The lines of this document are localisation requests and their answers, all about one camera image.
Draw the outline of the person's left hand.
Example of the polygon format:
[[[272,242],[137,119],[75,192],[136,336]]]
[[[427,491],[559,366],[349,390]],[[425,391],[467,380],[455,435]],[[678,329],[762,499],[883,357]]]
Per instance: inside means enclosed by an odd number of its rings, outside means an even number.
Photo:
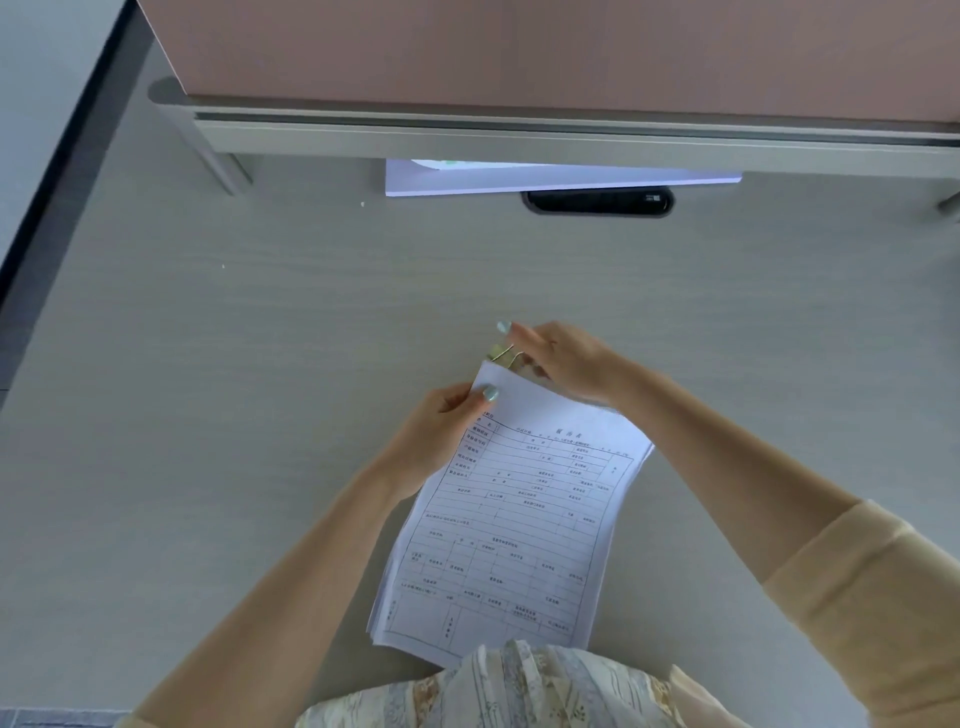
[[[462,382],[429,391],[414,407],[376,459],[394,497],[414,496],[456,454],[469,425],[459,421],[459,405],[475,389]]]

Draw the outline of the person's right hand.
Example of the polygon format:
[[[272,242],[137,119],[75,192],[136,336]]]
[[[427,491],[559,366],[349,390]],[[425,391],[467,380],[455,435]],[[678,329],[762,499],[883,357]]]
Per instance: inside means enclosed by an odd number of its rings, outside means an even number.
[[[510,345],[537,349],[554,347],[554,362],[547,377],[572,397],[596,405],[611,406],[614,379],[624,359],[612,348],[581,328],[561,321],[535,326],[517,321],[498,321],[496,328]]]

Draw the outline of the stack of printed form papers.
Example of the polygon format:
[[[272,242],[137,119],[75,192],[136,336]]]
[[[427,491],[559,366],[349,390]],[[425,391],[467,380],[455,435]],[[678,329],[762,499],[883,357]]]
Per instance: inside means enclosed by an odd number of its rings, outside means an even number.
[[[424,483],[367,633],[449,668],[511,640],[585,650],[618,515],[654,444],[616,411],[486,361],[498,391]]]

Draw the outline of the person's left forearm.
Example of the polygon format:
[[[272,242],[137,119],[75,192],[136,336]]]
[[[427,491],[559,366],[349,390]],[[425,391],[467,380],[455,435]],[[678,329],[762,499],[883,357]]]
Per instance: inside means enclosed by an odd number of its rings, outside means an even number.
[[[430,470],[379,459],[133,710],[152,728],[292,728],[382,528]]]

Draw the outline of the person's right forearm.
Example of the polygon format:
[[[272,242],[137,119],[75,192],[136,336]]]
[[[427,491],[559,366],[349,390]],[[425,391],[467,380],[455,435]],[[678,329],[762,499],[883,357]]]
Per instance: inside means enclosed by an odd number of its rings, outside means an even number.
[[[603,378],[759,583],[861,503],[661,373],[615,354]]]

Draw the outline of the stack of white paper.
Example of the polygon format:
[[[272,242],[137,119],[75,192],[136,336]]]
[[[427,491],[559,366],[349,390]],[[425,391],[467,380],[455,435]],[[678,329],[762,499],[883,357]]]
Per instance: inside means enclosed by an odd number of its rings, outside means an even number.
[[[613,188],[735,185],[740,171],[387,159],[391,198]]]

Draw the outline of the patterned floral garment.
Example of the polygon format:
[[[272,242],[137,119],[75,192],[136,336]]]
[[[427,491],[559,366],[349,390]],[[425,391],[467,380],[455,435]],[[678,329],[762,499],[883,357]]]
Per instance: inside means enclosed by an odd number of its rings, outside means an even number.
[[[294,728],[687,728],[671,687],[593,653],[522,639],[426,678],[308,708]]]

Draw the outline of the pink desk partition panel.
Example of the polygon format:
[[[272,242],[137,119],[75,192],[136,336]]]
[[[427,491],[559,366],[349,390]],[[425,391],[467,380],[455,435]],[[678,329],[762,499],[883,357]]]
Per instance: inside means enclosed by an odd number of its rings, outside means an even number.
[[[960,0],[137,0],[193,95],[960,122]]]

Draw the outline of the cream yellow sleeve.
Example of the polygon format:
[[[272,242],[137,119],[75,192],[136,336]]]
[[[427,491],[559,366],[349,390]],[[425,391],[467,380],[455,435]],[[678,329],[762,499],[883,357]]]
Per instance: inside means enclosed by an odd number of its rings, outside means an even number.
[[[698,500],[870,728],[960,728],[960,562],[844,491]]]

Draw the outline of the grey metal partition frame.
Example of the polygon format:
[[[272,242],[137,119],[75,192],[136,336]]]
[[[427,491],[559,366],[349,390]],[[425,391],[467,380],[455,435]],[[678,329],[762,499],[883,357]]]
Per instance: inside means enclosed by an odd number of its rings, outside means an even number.
[[[716,167],[752,173],[949,180],[960,120],[572,110],[191,96],[172,76],[148,97],[236,195],[246,157]]]

